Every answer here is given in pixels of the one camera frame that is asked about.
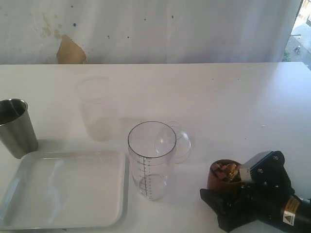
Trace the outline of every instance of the white curtain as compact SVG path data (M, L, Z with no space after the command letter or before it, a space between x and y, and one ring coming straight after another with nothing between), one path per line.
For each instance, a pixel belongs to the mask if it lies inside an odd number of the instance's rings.
M0 64L278 62L300 0L0 0Z

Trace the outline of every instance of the white tabletop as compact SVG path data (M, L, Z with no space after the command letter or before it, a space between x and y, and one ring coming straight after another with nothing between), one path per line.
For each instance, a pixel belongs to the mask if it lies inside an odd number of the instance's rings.
M98 76L110 79L122 125L121 137L106 142L88 137L74 91L82 79ZM175 167L167 196L149 201L130 178L128 208L117 224L68 232L221 233L199 195L210 164L244 163L266 150L284 153L297 195L311 197L311 72L302 63L1 65L0 80L0 99L28 102L40 151L127 152L127 133L144 120L178 121L191 136L192 154ZM0 152L1 199L20 160L2 144ZM233 232L275 230L256 221Z

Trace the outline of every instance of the yellow warning sticker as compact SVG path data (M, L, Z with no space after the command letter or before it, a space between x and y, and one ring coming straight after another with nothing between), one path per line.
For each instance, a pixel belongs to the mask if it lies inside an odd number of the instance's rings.
M299 205L300 202L294 197L291 197L288 200L284 209L283 222L291 226L294 225L295 215Z

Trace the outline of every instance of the white tray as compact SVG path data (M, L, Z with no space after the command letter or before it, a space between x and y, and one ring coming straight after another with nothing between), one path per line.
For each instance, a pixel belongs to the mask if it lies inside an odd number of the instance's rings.
M124 154L27 154L0 205L0 231L107 227L122 214Z

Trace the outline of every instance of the stainless steel cup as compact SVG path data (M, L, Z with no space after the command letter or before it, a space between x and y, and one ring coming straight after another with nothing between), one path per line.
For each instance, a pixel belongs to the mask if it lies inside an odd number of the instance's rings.
M27 103L20 99L0 101L0 140L18 159L38 149L27 109Z

